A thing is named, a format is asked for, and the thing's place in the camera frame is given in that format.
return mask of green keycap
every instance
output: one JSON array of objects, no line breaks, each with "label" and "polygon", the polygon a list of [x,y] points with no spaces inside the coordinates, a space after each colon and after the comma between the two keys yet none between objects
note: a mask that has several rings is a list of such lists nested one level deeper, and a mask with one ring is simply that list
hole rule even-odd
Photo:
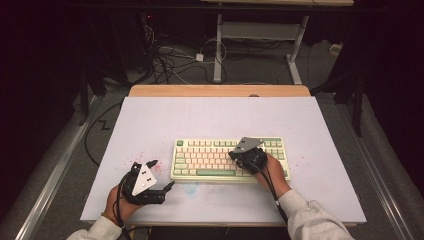
[{"label": "green keycap", "polygon": [[197,176],[234,176],[234,170],[197,170]]}]

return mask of table surface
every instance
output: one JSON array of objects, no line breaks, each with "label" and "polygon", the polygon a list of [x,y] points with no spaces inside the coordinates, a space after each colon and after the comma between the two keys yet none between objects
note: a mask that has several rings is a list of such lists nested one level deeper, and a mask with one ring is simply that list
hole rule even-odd
[{"label": "table surface", "polygon": [[202,0],[217,3],[253,3],[280,5],[310,5],[310,6],[352,6],[353,0]]},{"label": "table surface", "polygon": [[130,97],[309,97],[303,85],[135,85]]},{"label": "table surface", "polygon": [[[98,218],[109,189],[130,170],[133,162],[158,159],[152,168],[158,183],[151,189],[161,189],[169,183],[170,159],[178,138],[281,136],[292,174],[290,185],[305,199],[320,202],[345,224],[366,222],[314,97],[187,96],[189,88],[194,95],[202,95],[196,89],[219,87],[233,88],[234,93],[243,92],[243,96],[250,95],[252,87],[261,94],[267,92],[264,89],[270,89],[270,86],[164,86],[163,89],[182,91],[173,91],[177,97],[150,97],[161,88],[134,87],[122,106],[81,220],[93,222]],[[284,225],[271,194],[257,183],[177,183],[166,195],[164,204],[143,207],[133,215],[130,224]]]}]

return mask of floor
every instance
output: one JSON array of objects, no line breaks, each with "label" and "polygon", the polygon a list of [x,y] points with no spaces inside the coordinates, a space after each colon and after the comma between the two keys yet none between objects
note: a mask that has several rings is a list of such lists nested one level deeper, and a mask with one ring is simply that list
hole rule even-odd
[{"label": "floor", "polygon": [[[285,54],[291,51],[291,42],[228,40],[225,44],[227,56],[223,66],[226,77],[223,84],[293,84],[284,59]],[[192,58],[199,49],[177,44],[162,46],[161,54],[154,62],[157,72],[141,84],[211,82],[213,65],[193,63]],[[302,83],[309,89],[326,81],[337,60],[329,53],[330,46],[331,43],[323,41],[312,47],[302,45],[300,48],[296,65]],[[204,62],[213,61],[211,50],[205,47],[203,53],[206,56]],[[169,70],[168,78],[167,74],[161,74],[164,65]],[[136,67],[128,69],[130,80],[142,74]],[[83,126],[78,125],[81,112],[78,111],[78,99],[75,100],[77,111],[74,117],[45,154],[2,222],[0,239],[66,239],[78,229],[89,228],[90,225],[79,221],[79,217],[97,172],[95,163],[101,162],[119,115],[119,103],[128,94],[128,89],[111,79],[105,79],[105,85],[107,94],[93,97],[91,114]],[[336,105],[332,97],[331,93],[316,96],[368,220],[366,224],[349,228],[352,236],[357,239],[419,239],[424,235],[421,224],[423,200],[388,144],[366,96],[361,122],[362,138],[356,136],[350,125],[352,106]],[[35,205],[40,199],[45,205]],[[238,239],[240,235],[232,235],[237,230],[240,229],[214,229],[212,235],[210,232],[199,234],[210,239]],[[188,239],[189,236],[184,233],[193,232],[193,229],[156,228],[153,231],[157,233],[153,235],[155,239],[165,239],[173,231],[181,231],[178,236],[172,235],[173,239]],[[277,239],[278,235],[262,238]]]}]

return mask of mechanical keyboard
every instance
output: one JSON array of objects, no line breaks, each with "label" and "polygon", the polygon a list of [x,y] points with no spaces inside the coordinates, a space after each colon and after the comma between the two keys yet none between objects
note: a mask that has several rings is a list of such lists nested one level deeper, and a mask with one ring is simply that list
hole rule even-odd
[{"label": "mechanical keyboard", "polygon": [[[283,139],[260,137],[265,152],[281,163],[286,180],[290,180],[289,165]],[[251,183],[257,180],[238,167],[228,152],[239,140],[234,139],[178,139],[174,144],[171,179],[177,182],[234,182]]]}]

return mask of cable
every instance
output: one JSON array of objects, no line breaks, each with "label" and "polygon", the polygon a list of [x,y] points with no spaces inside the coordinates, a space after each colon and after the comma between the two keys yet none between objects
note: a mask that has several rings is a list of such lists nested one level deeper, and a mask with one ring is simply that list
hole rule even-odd
[{"label": "cable", "polygon": [[90,127],[87,130],[87,133],[85,134],[84,137],[84,147],[85,147],[85,151],[87,152],[88,157],[90,158],[90,160],[96,165],[96,166],[100,166],[100,163],[98,163],[93,156],[91,155],[89,149],[88,149],[88,145],[87,145],[87,138],[88,138],[88,134],[90,133],[91,129],[93,128],[94,124],[96,124],[100,118],[102,118],[106,113],[108,113],[110,110],[114,109],[116,106],[120,106],[122,105],[124,100],[122,100],[120,103],[114,104],[111,107],[109,107],[105,112],[103,112],[99,117],[96,118],[96,120],[93,121],[93,123],[90,125]]}]

